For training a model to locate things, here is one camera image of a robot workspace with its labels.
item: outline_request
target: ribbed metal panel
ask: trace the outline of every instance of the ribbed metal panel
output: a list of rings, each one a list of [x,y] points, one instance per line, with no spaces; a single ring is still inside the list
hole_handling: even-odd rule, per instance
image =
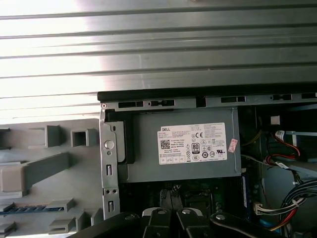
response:
[[[316,81],[316,42],[316,0],[2,0],[0,123],[96,117],[98,91]]]

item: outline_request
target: white label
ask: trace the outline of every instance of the white label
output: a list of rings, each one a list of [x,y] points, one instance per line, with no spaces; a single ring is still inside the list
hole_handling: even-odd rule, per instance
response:
[[[280,140],[284,141],[284,134],[285,134],[285,131],[284,130],[278,130],[276,133],[275,133],[275,136],[277,138],[279,138]]]
[[[159,164],[227,159],[224,123],[162,126],[158,131]]]
[[[281,162],[275,162],[278,166],[280,166],[283,169],[289,169],[289,167],[287,167],[285,164],[281,163]]]
[[[234,153],[234,151],[236,150],[237,144],[238,144],[238,140],[231,139],[228,152]]]

